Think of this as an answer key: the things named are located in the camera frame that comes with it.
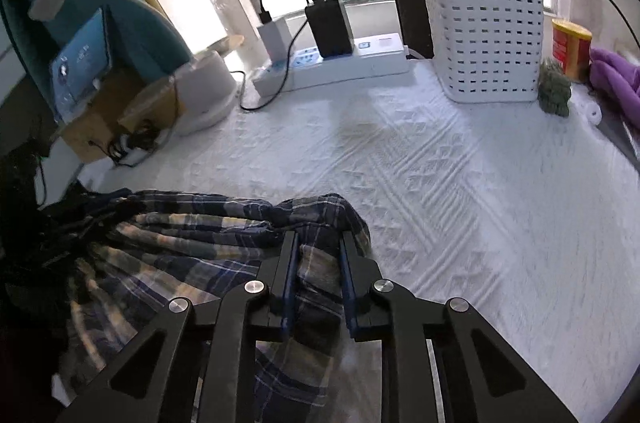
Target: power strip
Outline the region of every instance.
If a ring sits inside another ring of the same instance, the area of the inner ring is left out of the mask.
[[[327,59],[321,57],[315,46],[296,51],[290,58],[289,77],[282,90],[396,75],[409,70],[408,49],[397,33],[354,39],[354,46],[351,55]],[[258,71],[252,77],[258,94],[273,96],[282,83],[285,69],[285,61],[280,61]]]

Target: bed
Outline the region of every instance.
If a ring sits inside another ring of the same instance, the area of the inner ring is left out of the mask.
[[[335,192],[366,220],[383,275],[467,298],[583,423],[640,363],[638,174],[578,112],[448,100],[429,61],[285,93],[173,137],[101,190],[265,198]],[[318,421],[376,421],[380,347],[340,342]]]

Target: plaid shirt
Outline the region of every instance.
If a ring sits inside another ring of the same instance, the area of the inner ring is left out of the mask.
[[[260,261],[300,240],[296,322],[286,343],[258,342],[255,420],[304,422],[324,405],[342,319],[338,249],[350,230],[369,251],[366,223],[337,194],[262,200],[141,191],[143,213],[89,243],[69,279],[70,348],[61,376],[78,391],[174,297],[194,304],[224,296],[257,275]]]

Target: white wall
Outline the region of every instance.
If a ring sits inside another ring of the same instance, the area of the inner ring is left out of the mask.
[[[25,76],[24,67],[18,60],[18,55],[14,52],[9,37],[6,34],[4,24],[0,20],[0,108],[7,96],[14,87]],[[30,104],[25,103],[24,107],[28,108]],[[11,126],[2,125],[0,129],[10,129]],[[74,178],[81,162],[78,156],[66,145],[62,139],[56,140],[51,146],[49,158],[43,160],[42,167],[47,182],[47,201],[49,205],[58,201],[70,181]],[[40,176],[36,176],[36,194],[38,200],[43,199],[42,180]]]
[[[640,36],[640,2],[637,0],[613,0],[630,22],[636,36]],[[583,24],[593,33],[593,43],[613,50],[622,43],[640,56],[633,37],[618,12],[607,0],[572,0],[568,17]]]

